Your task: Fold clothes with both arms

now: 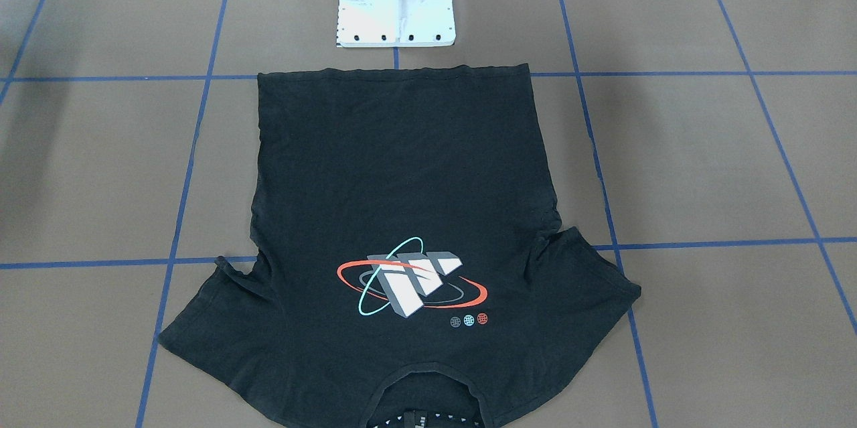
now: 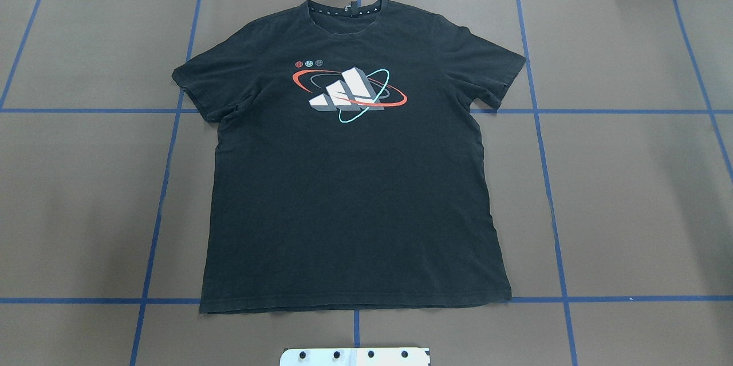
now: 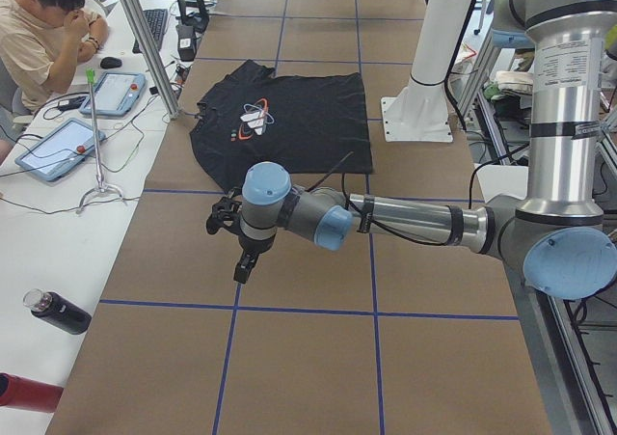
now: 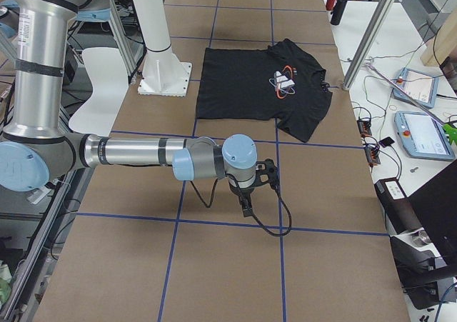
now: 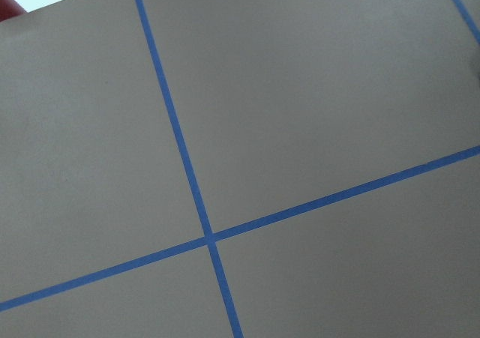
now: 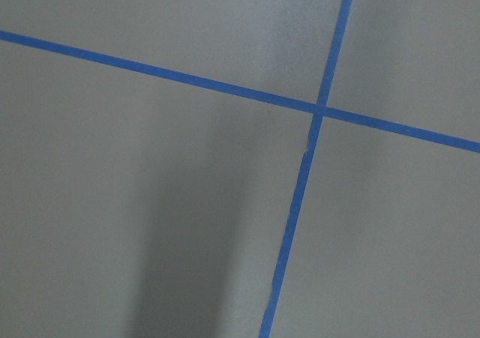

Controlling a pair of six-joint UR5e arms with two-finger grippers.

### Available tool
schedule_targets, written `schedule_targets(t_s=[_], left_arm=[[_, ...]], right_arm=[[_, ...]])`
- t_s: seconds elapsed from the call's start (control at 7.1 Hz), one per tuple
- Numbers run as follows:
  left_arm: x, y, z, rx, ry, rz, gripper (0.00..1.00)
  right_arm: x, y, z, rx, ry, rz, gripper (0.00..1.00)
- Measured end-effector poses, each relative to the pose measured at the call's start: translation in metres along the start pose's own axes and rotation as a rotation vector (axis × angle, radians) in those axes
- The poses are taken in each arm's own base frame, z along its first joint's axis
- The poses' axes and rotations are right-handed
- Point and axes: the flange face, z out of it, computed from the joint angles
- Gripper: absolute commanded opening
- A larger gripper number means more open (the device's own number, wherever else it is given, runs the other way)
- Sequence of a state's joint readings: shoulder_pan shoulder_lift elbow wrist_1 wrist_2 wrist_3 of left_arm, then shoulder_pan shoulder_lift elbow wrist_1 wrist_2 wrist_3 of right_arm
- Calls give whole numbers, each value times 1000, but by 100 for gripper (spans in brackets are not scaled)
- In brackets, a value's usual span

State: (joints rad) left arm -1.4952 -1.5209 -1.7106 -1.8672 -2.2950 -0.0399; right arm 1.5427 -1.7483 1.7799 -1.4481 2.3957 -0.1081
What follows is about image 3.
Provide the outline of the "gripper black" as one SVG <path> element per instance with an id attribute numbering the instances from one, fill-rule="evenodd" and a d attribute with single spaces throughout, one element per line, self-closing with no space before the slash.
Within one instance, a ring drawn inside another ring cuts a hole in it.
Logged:
<path id="1" fill-rule="evenodd" d="M 233 279 L 237 283 L 246 283 L 250 279 L 259 256 L 273 247 L 275 236 L 272 235 L 265 239 L 254 239 L 246 234 L 241 234 L 238 236 L 238 240 L 243 253 L 235 265 Z"/>

